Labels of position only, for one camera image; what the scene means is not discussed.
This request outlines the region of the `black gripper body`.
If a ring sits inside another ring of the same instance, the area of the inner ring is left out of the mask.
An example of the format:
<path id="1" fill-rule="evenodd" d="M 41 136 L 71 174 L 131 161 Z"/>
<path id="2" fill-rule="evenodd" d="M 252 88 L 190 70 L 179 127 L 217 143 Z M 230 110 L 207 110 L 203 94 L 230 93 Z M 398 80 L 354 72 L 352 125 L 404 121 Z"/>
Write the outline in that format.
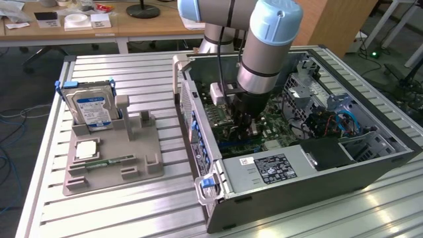
<path id="1" fill-rule="evenodd" d="M 257 118 L 264 112 L 270 99 L 270 94 L 237 93 L 233 101 L 233 117 L 250 116 Z"/>

